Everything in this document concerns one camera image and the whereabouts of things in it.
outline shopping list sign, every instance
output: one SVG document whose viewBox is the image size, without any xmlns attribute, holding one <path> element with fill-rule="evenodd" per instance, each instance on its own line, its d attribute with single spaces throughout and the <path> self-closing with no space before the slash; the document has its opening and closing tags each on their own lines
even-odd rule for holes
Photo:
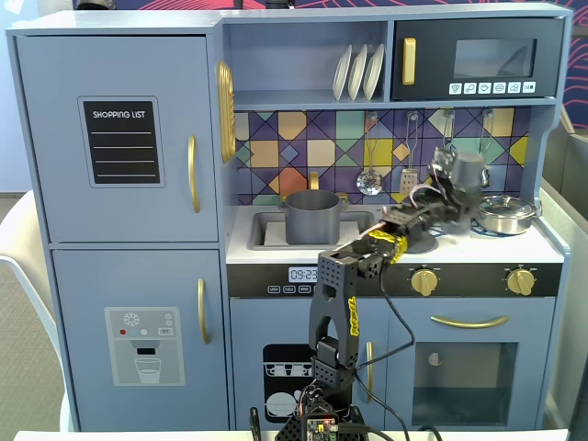
<svg viewBox="0 0 588 441">
<path fill-rule="evenodd" d="M 84 101 L 96 184 L 159 184 L 153 102 Z"/>
</svg>

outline circuit board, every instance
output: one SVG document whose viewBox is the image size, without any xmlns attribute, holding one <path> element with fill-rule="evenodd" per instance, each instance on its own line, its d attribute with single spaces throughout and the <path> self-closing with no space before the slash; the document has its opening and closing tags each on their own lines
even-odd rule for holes
<svg viewBox="0 0 588 441">
<path fill-rule="evenodd" d="M 306 441 L 338 441 L 339 424 L 334 418 L 306 419 Z"/>
</svg>

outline white plate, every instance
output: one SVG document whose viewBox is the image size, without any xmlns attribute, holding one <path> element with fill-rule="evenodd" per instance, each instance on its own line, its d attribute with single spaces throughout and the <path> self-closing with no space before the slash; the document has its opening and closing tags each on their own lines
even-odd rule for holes
<svg viewBox="0 0 588 441">
<path fill-rule="evenodd" d="M 347 79 L 347 71 L 349 70 L 349 62 L 351 61 L 351 45 L 347 46 L 347 50 L 337 64 L 337 72 L 333 79 L 333 93 L 334 99 L 339 101 L 343 88 L 345 87 L 345 80 Z"/>
<path fill-rule="evenodd" d="M 364 76 L 364 69 L 366 68 L 366 58 L 368 57 L 368 46 L 364 44 L 353 62 L 351 74 L 349 74 L 349 86 L 347 91 L 352 101 L 355 101 L 359 87 L 361 86 L 361 78 Z"/>
<path fill-rule="evenodd" d="M 367 64 L 366 77 L 364 78 L 364 94 L 366 95 L 367 101 L 369 101 L 374 95 L 376 85 L 378 84 L 379 73 L 382 70 L 383 61 L 384 45 L 380 44 L 376 49 L 376 53 L 374 53 Z"/>
</svg>

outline stove knob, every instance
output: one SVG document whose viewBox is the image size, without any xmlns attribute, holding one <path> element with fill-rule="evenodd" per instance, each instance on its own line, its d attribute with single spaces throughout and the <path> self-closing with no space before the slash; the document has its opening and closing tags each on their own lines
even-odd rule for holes
<svg viewBox="0 0 588 441">
<path fill-rule="evenodd" d="M 506 285 L 514 293 L 528 296 L 535 285 L 535 278 L 528 269 L 520 268 L 510 272 L 506 278 Z"/>
<path fill-rule="evenodd" d="M 411 284 L 416 292 L 428 297 L 437 287 L 437 276 L 430 269 L 419 269 L 413 274 Z"/>
</svg>

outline microwave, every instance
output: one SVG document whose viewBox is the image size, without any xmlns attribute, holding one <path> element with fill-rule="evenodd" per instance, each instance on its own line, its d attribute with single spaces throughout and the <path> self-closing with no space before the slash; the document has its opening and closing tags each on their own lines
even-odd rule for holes
<svg viewBox="0 0 588 441">
<path fill-rule="evenodd" d="M 396 22 L 390 99 L 555 96 L 564 20 Z"/>
</svg>

